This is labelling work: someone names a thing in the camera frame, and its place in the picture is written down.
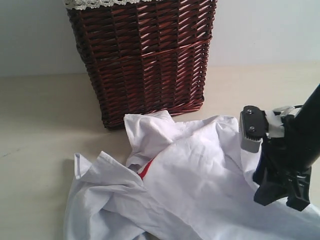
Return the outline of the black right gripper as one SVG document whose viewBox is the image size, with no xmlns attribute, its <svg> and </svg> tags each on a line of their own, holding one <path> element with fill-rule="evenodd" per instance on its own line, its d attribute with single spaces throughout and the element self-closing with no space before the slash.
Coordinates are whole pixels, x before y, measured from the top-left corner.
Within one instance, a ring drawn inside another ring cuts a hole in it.
<svg viewBox="0 0 320 240">
<path fill-rule="evenodd" d="M 267 206 L 287 198 L 286 205 L 302 212 L 309 204 L 313 164 L 313 113 L 304 109 L 296 115 L 290 109 L 267 110 L 266 139 L 252 176 L 258 184 L 253 200 Z"/>
</svg>

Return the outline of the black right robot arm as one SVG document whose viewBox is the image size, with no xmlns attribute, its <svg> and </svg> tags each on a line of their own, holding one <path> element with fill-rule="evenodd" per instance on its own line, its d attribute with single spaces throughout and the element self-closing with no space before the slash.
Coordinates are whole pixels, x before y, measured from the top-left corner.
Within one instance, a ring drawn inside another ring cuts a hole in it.
<svg viewBox="0 0 320 240">
<path fill-rule="evenodd" d="M 312 165 L 320 156 L 320 89 L 317 87 L 296 115 L 282 118 L 284 136 L 263 137 L 252 176 L 258 184 L 254 201 L 267 206 L 286 198 L 297 211 L 310 204 Z"/>
</svg>

